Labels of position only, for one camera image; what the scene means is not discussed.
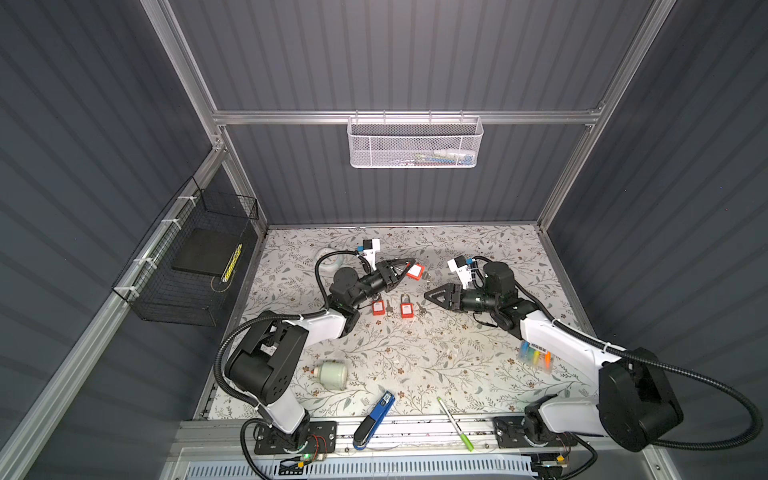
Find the white round timer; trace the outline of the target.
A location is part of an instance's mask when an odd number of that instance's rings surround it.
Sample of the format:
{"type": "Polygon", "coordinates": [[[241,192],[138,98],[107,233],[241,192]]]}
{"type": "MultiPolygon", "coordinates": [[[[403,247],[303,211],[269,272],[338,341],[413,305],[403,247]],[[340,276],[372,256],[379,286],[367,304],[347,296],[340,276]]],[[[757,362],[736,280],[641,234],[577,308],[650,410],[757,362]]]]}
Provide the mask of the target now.
{"type": "Polygon", "coordinates": [[[322,274],[335,273],[344,265],[342,255],[333,255],[333,248],[321,248],[317,251],[317,260],[320,261],[318,270],[322,274]]]}

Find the pale green jar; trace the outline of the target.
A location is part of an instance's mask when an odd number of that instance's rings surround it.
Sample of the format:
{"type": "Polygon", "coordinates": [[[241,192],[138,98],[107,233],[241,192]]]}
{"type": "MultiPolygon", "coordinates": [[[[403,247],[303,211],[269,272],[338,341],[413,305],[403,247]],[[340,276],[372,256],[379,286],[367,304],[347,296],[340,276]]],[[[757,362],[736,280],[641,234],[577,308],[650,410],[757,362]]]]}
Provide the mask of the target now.
{"type": "Polygon", "coordinates": [[[347,387],[349,372],[343,362],[323,362],[312,370],[312,374],[328,390],[340,391],[347,387]]]}

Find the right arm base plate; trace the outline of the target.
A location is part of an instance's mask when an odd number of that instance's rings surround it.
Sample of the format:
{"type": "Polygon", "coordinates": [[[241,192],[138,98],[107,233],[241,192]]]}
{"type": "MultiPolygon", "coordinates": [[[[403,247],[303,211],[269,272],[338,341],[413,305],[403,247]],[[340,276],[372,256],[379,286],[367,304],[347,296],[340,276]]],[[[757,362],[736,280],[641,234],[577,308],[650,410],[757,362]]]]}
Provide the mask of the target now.
{"type": "Polygon", "coordinates": [[[576,439],[567,433],[552,433],[538,420],[523,415],[496,416],[492,418],[493,432],[500,448],[544,448],[577,445],[576,439]]]}

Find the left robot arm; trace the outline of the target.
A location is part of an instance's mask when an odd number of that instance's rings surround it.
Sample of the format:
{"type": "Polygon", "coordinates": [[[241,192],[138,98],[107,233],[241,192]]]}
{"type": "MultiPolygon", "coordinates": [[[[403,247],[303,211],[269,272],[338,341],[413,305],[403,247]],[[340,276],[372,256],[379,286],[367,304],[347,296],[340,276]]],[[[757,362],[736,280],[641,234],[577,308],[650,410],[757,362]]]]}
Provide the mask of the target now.
{"type": "Polygon", "coordinates": [[[360,316],[360,305],[395,289],[417,264],[414,258],[381,260],[372,265],[360,251],[332,251],[314,268],[323,295],[323,308],[307,314],[264,311],[247,320],[220,345],[213,366],[214,379],[229,396],[253,406],[274,434],[296,449],[309,435],[310,414],[291,391],[290,383],[306,347],[350,334],[360,316]],[[365,274],[341,267],[329,287],[320,265],[336,256],[354,256],[365,274]]]}

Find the black box in basket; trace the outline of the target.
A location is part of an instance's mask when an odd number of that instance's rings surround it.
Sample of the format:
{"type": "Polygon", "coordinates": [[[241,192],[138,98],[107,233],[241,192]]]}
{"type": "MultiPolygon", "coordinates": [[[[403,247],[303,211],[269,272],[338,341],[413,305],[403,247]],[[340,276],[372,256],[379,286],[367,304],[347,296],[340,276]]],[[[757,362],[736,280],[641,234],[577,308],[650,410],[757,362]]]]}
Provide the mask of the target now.
{"type": "Polygon", "coordinates": [[[174,270],[221,277],[240,237],[195,228],[171,262],[174,270]]]}

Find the colourful marker pack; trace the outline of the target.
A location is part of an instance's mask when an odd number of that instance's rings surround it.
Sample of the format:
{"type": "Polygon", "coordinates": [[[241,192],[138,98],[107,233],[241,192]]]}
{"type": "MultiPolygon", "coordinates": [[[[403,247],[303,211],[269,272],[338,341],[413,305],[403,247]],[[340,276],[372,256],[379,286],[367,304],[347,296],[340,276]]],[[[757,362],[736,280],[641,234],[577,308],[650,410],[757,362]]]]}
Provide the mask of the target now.
{"type": "Polygon", "coordinates": [[[552,370],[553,355],[542,347],[522,341],[519,347],[518,359],[536,369],[549,373],[552,370]]]}

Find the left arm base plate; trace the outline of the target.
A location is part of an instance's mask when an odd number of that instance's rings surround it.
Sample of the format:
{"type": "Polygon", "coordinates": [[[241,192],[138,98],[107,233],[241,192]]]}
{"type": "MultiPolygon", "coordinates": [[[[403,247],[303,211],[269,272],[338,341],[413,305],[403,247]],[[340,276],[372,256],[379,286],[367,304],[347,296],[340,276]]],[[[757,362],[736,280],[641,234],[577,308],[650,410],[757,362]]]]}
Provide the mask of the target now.
{"type": "Polygon", "coordinates": [[[300,425],[292,434],[277,427],[256,427],[253,438],[256,455],[278,454],[329,454],[336,449],[338,423],[334,421],[310,421],[300,425]]]}

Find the blue black utility knife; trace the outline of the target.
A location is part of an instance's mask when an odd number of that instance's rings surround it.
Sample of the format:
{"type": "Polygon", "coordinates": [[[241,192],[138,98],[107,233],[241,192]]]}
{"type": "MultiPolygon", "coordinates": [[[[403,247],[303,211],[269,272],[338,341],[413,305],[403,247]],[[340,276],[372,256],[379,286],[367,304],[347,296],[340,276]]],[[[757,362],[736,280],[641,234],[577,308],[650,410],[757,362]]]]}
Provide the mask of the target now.
{"type": "Polygon", "coordinates": [[[394,395],[390,391],[385,391],[372,411],[363,419],[354,432],[352,445],[355,450],[362,451],[367,447],[394,403],[394,395]]]}

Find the yellow green tool in basket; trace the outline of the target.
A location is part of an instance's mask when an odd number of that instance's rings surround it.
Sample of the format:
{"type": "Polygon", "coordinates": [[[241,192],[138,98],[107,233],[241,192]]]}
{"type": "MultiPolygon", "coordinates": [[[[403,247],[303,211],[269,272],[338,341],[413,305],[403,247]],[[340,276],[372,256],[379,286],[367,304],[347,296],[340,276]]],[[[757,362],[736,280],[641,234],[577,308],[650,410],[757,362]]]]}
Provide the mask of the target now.
{"type": "Polygon", "coordinates": [[[220,277],[220,280],[221,280],[222,283],[228,283],[230,281],[230,279],[231,279],[231,277],[232,277],[232,275],[234,273],[234,270],[236,269],[236,266],[237,266],[237,263],[239,261],[239,258],[241,256],[242,247],[243,247],[243,244],[240,243],[234,249],[234,251],[233,251],[233,253],[232,253],[232,255],[231,255],[231,257],[230,257],[230,259],[229,259],[229,261],[228,261],[228,263],[226,265],[226,268],[225,268],[224,272],[222,273],[222,275],[220,277]]]}

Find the red padlock with keys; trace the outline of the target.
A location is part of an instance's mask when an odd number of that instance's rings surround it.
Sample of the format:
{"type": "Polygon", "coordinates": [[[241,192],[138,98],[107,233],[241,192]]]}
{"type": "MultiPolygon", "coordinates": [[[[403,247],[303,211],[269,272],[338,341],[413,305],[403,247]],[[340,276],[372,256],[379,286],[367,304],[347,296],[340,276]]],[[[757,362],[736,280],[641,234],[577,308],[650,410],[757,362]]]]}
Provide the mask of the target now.
{"type": "Polygon", "coordinates": [[[400,297],[400,315],[402,319],[412,319],[415,317],[414,304],[408,294],[402,294],[400,297]]]}

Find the green handled screwdriver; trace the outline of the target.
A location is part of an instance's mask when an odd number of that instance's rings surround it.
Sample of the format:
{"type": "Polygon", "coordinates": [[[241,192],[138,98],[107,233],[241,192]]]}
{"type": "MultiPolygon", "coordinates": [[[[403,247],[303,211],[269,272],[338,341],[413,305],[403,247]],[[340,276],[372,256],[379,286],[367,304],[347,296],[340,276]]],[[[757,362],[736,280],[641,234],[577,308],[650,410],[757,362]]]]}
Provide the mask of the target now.
{"type": "Polygon", "coordinates": [[[464,444],[466,449],[469,452],[473,452],[474,451],[473,443],[469,440],[468,436],[463,432],[463,430],[459,426],[458,422],[456,421],[455,417],[450,412],[447,404],[444,402],[444,400],[441,397],[437,398],[437,402],[438,402],[438,405],[440,406],[440,408],[442,409],[442,411],[447,416],[449,422],[453,426],[454,430],[456,431],[457,435],[459,436],[460,440],[462,441],[462,443],[464,444]]]}

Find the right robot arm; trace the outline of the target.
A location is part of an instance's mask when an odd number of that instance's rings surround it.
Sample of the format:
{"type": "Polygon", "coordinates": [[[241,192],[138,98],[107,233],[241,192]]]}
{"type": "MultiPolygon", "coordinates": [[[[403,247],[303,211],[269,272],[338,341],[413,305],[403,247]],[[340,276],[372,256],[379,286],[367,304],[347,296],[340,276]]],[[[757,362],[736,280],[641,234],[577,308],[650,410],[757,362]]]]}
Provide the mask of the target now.
{"type": "Polygon", "coordinates": [[[744,394],[706,375],[664,363],[644,348],[626,349],[568,326],[556,318],[516,279],[511,267],[484,258],[457,257],[449,268],[461,281],[429,290],[424,297],[448,311],[487,313],[496,327],[539,353],[551,353],[584,374],[597,391],[583,399],[547,395],[526,411],[528,439],[544,444],[558,433],[607,436],[622,448],[639,452],[648,445],[688,451],[733,449],[755,440],[763,430],[757,406],[744,394]],[[750,424],[731,438],[704,442],[674,441],[665,434],[684,420],[669,375],[712,387],[740,403],[750,424]]]}

